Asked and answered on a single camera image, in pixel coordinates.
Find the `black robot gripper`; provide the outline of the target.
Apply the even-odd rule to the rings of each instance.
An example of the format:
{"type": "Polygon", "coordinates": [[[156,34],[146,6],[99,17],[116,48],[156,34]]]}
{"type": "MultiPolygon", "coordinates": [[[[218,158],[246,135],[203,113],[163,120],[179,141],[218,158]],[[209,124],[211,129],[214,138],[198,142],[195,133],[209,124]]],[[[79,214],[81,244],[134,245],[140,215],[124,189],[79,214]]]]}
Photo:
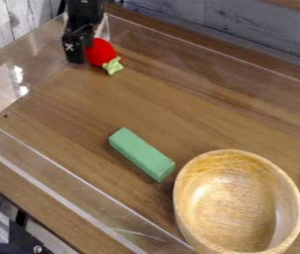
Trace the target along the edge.
{"type": "Polygon", "coordinates": [[[67,26],[63,48],[67,61],[83,64],[92,46],[92,32],[103,18],[103,0],[67,0],[67,26]]]}

